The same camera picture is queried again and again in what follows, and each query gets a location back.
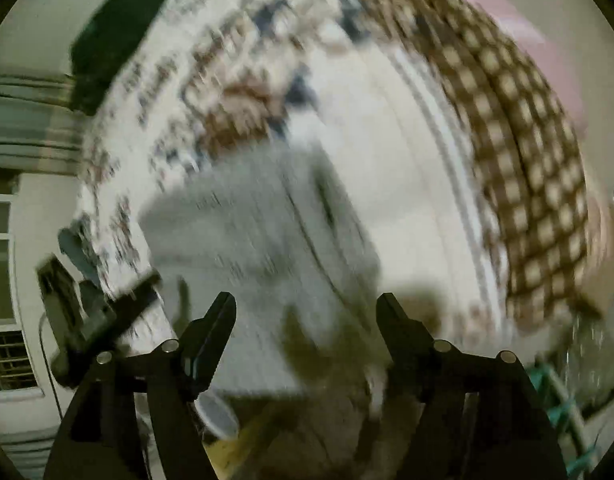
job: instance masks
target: checkered fabric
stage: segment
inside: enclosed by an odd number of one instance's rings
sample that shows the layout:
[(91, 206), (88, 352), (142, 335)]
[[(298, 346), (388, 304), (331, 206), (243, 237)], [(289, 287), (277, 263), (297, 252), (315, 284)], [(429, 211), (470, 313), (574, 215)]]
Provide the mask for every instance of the checkered fabric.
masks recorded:
[(535, 328), (576, 293), (586, 261), (583, 167), (558, 97), (465, 0), (360, 1), (386, 40), (426, 57), (468, 126), (474, 172), (508, 253), (506, 314)]

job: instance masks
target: bed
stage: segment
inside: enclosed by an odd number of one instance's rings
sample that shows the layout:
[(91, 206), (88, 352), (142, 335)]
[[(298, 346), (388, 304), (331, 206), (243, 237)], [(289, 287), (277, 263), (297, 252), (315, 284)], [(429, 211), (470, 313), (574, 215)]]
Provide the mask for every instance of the bed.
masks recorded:
[[(449, 11), (439, 2), (493, 30), (491, 41), (512, 52), (510, 66), (535, 73), (537, 86), (532, 80), (513, 97), (497, 89), (495, 78), (485, 77), (482, 46), (469, 44), (463, 22), (443, 21)], [(403, 15), (415, 30), (402, 27)], [(446, 34), (460, 40), (451, 51)], [(458, 65), (469, 67), (464, 76), (452, 66), (454, 50)], [(500, 115), (481, 114), (478, 89), (470, 86), (481, 77), (487, 106)], [(527, 99), (529, 118), (520, 106)], [(529, 126), (514, 126), (521, 120)], [(540, 204), (553, 212), (550, 232), (562, 234), (548, 240), (560, 251), (557, 261), (549, 263), (546, 250), (535, 258), (533, 285), (533, 267), (517, 270), (519, 256), (509, 254), (514, 245), (505, 238), (520, 228), (505, 223), (495, 178), (481, 171), (492, 121), (508, 121), (514, 134), (506, 148), (513, 156), (494, 157), (510, 161), (501, 178), (513, 180), (525, 162), (530, 172), (538, 168), (542, 180), (525, 175), (512, 186), (543, 193)], [(544, 130), (536, 134), (540, 156), (523, 137), (536, 124)], [(103, 288), (116, 296), (150, 270), (138, 219), (156, 196), (228, 163), (243, 143), (318, 143), (380, 256), (380, 290), (394, 292), (411, 317), (436, 319), (437, 336), (463, 346), (487, 339), (495, 354), (519, 327), (539, 326), (557, 312), (558, 300), (582, 279), (588, 196), (572, 132), (584, 128), (579, 94), (557, 50), (505, 0), (166, 0), (88, 127), (76, 216), (90, 220)], [(546, 160), (545, 153), (554, 156)], [(569, 187), (561, 189), (561, 181)], [(570, 200), (549, 202), (548, 188)], [(524, 213), (537, 207), (520, 205)], [(532, 211), (538, 220), (546, 215)], [(510, 304), (517, 290), (524, 292)], [(172, 336), (155, 304), (125, 342), (140, 353)]]

